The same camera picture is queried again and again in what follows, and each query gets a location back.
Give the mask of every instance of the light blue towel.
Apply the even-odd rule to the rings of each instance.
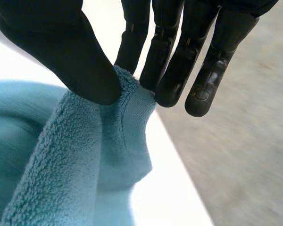
[[[15,104],[9,108],[7,104],[2,108],[8,102],[8,95],[6,98],[3,93],[0,95],[0,127],[3,126],[5,131],[0,144],[7,134],[18,138],[0,145],[5,152],[0,156],[0,163],[6,161],[7,168],[21,165],[11,181],[9,174],[13,170],[10,169],[9,174],[0,171],[0,190],[8,197],[3,202],[9,202],[0,226],[90,226],[92,213],[97,226],[133,225],[127,199],[132,186],[151,170],[145,125],[155,102],[153,95],[141,88],[128,72],[118,67],[116,71],[123,87],[122,97],[117,103],[103,107],[67,91],[44,128],[42,123],[47,120],[44,116],[63,93],[61,88],[22,83],[20,86],[30,86],[30,91],[38,86],[53,91],[50,95],[43,92],[46,97],[32,104],[45,106],[45,100],[50,99],[49,106],[40,108],[30,108],[28,105],[32,102],[27,96],[23,98],[26,100],[19,97],[16,107]],[[14,88],[6,93],[15,92],[19,86],[19,82],[9,84]],[[23,90],[18,93],[25,96]],[[30,108],[30,112],[23,112],[25,107],[22,106]],[[9,125],[13,131],[21,129],[15,134],[9,131]],[[34,137],[42,128],[32,152],[36,142]],[[17,156],[16,150],[21,157],[12,160],[11,156]],[[13,192],[28,156],[31,156],[30,160]]]

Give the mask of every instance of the concrete floor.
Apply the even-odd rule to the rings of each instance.
[[[240,44],[209,113],[158,112],[216,226],[283,226],[283,0]]]

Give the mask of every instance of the fleece fabric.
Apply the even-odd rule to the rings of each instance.
[[[155,102],[115,70],[123,91],[111,106],[0,82],[0,226],[134,224],[130,191],[151,170],[145,126]]]

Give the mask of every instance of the white surface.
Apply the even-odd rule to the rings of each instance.
[[[111,2],[85,1],[83,10],[104,52],[113,63],[125,21],[120,0]],[[136,77],[144,65],[153,33],[154,23],[150,25]],[[38,81],[64,86],[52,72],[32,59],[0,34],[0,80]],[[153,171],[136,185],[132,195],[136,225],[212,226],[195,186],[156,112],[151,116],[146,132]]]

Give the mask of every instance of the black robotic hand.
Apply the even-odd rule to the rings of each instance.
[[[156,30],[141,85],[155,92],[161,106],[174,106],[217,17],[210,48],[185,103],[189,114],[205,115],[239,43],[277,1],[152,0]],[[126,30],[116,64],[134,73],[148,34],[150,0],[121,2]],[[0,0],[0,30],[74,93],[109,105],[120,96],[119,80],[82,5],[83,0]],[[183,7],[182,35],[167,67]]]
[[[191,74],[208,31],[216,26],[201,70],[185,102],[187,113],[205,115],[240,42],[278,0],[152,0],[155,35],[140,83],[164,107],[174,106]],[[116,64],[133,73],[148,34],[150,0],[122,0],[126,31]],[[183,9],[182,34],[167,66]]]

